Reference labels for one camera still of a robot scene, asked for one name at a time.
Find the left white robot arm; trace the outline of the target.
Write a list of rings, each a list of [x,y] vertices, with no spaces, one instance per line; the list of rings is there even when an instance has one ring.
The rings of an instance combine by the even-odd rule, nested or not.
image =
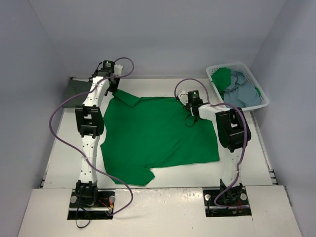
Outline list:
[[[77,129],[81,136],[84,154],[81,169],[76,183],[76,195],[87,207],[98,203],[97,174],[91,167],[96,165],[97,146],[104,131],[104,121],[100,109],[105,93],[105,77],[115,75],[115,62],[105,60],[100,70],[96,70],[92,78],[91,93],[84,102],[75,107]]]

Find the grey t shirt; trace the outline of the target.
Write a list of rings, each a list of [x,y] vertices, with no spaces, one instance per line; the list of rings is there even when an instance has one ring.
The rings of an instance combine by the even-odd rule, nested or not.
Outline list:
[[[68,100],[69,98],[91,90],[92,82],[91,81],[81,81],[76,79],[69,79],[67,87],[63,93],[62,100],[63,102]],[[78,105],[81,105],[87,95],[81,95],[76,97],[75,99],[70,100],[69,102],[65,103],[62,107],[63,108],[75,108]]]

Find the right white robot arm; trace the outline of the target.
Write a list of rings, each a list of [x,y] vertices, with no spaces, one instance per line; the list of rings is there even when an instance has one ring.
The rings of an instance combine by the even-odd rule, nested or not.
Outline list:
[[[226,102],[204,103],[197,90],[179,93],[177,97],[192,116],[216,123],[218,140],[225,149],[224,170],[214,204],[221,208],[243,208],[238,204],[242,192],[238,180],[251,132],[242,109]]]

